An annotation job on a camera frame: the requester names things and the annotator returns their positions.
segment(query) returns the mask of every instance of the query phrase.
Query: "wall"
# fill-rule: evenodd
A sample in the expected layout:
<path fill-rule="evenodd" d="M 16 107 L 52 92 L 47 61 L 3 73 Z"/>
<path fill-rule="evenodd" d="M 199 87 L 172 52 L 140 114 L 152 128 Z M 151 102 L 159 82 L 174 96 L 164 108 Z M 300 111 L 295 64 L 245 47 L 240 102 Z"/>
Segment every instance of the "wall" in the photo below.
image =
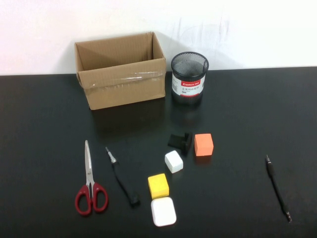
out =
<path fill-rule="evenodd" d="M 181 51 L 202 53 L 210 69 L 315 66 L 315 6 L 293 2 L 1 0 L 0 74 L 74 73 L 74 42 L 146 31 L 168 69 Z"/>

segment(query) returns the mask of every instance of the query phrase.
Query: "open cardboard box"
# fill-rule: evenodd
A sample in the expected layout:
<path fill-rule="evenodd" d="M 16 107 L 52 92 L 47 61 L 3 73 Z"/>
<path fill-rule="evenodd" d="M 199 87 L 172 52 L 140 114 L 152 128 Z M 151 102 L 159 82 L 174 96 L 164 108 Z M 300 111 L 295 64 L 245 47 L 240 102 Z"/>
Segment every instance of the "open cardboard box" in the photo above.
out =
<path fill-rule="evenodd" d="M 91 110 L 165 96 L 166 60 L 154 32 L 75 43 Z"/>

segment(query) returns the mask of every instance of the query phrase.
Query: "white square block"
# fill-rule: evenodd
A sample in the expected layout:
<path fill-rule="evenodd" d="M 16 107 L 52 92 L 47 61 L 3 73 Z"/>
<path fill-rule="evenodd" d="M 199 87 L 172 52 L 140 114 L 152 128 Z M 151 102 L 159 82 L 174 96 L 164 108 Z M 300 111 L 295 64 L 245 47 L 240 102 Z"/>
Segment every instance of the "white square block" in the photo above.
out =
<path fill-rule="evenodd" d="M 170 197 L 154 199 L 151 202 L 153 222 L 157 227 L 172 225 L 176 222 L 173 200 Z"/>
<path fill-rule="evenodd" d="M 165 155 L 165 163 L 172 174 L 183 169 L 183 160 L 176 150 Z"/>

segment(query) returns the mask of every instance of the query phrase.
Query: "yellow block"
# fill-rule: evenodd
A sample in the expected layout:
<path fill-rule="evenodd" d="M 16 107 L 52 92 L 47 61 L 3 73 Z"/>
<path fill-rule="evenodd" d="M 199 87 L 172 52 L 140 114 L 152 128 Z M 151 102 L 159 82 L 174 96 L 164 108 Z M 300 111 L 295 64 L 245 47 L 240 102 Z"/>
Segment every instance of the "yellow block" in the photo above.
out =
<path fill-rule="evenodd" d="M 169 187 L 165 174 L 148 177 L 152 199 L 169 196 Z"/>

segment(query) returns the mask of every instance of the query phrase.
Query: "black screwdriver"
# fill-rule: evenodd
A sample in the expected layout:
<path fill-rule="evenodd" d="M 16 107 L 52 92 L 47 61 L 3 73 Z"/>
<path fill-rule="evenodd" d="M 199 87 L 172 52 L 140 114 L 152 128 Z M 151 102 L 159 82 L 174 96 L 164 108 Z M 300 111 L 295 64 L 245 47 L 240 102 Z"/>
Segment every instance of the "black screwdriver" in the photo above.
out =
<path fill-rule="evenodd" d="M 106 147 L 108 155 L 111 159 L 112 167 L 114 170 L 115 177 L 117 178 L 120 186 L 122 187 L 123 191 L 127 195 L 129 202 L 132 206 L 138 205 L 140 203 L 140 199 L 138 194 L 134 191 L 133 187 L 131 186 L 128 178 L 125 176 L 120 164 L 118 163 L 117 159 L 111 154 L 111 152 Z"/>
<path fill-rule="evenodd" d="M 291 222 L 292 221 L 291 215 L 289 214 L 288 207 L 285 205 L 283 198 L 282 198 L 282 195 L 278 189 L 278 186 L 277 186 L 277 183 L 275 180 L 274 168 L 273 168 L 272 162 L 268 158 L 268 155 L 266 155 L 265 160 L 266 160 L 267 173 L 268 173 L 269 177 L 271 178 L 271 181 L 272 181 L 276 196 L 278 198 L 278 201 L 281 205 L 282 211 L 286 215 L 288 222 Z"/>

